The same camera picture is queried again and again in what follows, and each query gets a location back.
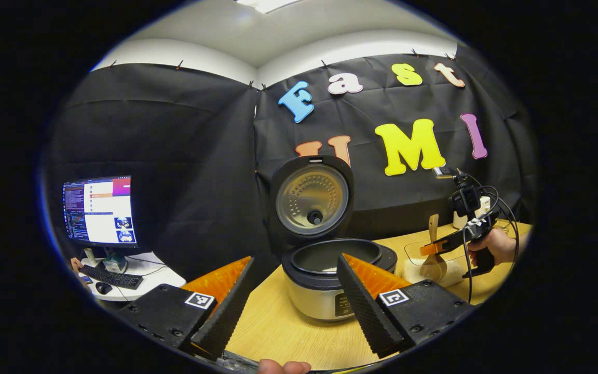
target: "white wall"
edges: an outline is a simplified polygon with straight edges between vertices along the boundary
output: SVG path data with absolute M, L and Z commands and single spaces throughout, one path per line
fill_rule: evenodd
M 116 64 L 152 63 L 206 71 L 245 84 L 256 80 L 257 69 L 230 55 L 202 45 L 173 39 L 148 38 L 124 41 L 93 67 L 92 71 Z
M 361 31 L 326 38 L 277 57 L 258 69 L 256 82 L 267 86 L 326 64 L 358 57 L 412 53 L 451 57 L 456 43 L 438 36 L 411 31 Z
M 92 70 L 108 67 L 114 62 L 126 64 L 146 62 L 206 71 L 262 88 L 310 69 L 357 57 L 393 53 L 449 56 L 456 54 L 456 42 L 438 36 L 411 31 L 361 31 L 310 43 L 256 69 L 218 50 L 172 39 L 148 38 L 123 42 L 115 47 Z

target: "computer mouse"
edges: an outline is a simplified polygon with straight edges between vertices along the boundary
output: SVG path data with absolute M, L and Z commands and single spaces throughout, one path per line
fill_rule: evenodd
M 107 292 L 112 291 L 112 286 L 110 286 L 107 283 L 103 283 L 103 282 L 97 282 L 96 283 L 96 290 L 98 291 L 98 293 L 100 293 L 101 295 L 105 295 Z

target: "white desk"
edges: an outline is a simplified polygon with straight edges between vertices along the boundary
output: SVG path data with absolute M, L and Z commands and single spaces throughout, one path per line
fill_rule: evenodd
M 186 284 L 185 279 L 180 277 L 177 273 L 173 272 L 173 270 L 169 267 L 164 267 L 164 265 L 160 265 L 159 263 L 134 260 L 135 258 L 153 262 L 163 262 L 159 260 L 158 257 L 156 257 L 156 255 L 152 252 L 142 253 L 131 257 L 126 256 L 126 261 L 128 261 L 128 269 L 126 269 L 125 274 L 143 275 L 142 282 L 140 282 L 138 288 L 128 289 L 123 287 L 112 286 L 112 290 L 110 292 L 108 292 L 105 295 L 101 295 L 100 293 L 98 293 L 96 289 L 96 283 L 100 281 L 90 277 L 93 283 L 88 284 L 87 286 L 89 286 L 89 289 L 92 291 L 92 295 L 97 299 L 105 301 L 133 301 L 139 298 L 140 296 L 144 295 L 145 293 L 151 291 L 154 287 L 158 286 L 159 284 L 164 283 L 175 287 L 181 287 Z M 102 260 L 102 258 L 97 258 L 97 262 L 100 262 Z M 95 267 L 95 264 L 92 264 L 88 258 L 83 258 L 81 262 L 84 265 Z

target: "ceiling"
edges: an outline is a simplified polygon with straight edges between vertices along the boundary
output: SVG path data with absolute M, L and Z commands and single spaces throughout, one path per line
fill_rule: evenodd
M 456 38 L 387 0 L 302 0 L 261 14 L 234 0 L 188 2 L 127 41 L 168 38 L 202 45 L 260 67 L 309 43 L 356 31 L 403 30 Z

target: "keyboard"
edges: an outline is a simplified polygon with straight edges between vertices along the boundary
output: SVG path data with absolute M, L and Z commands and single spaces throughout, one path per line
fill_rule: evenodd
M 105 269 L 94 268 L 89 265 L 84 265 L 84 267 L 80 269 L 80 272 L 88 277 L 107 283 L 110 286 L 137 289 L 140 283 L 142 283 L 142 275 L 117 274 Z

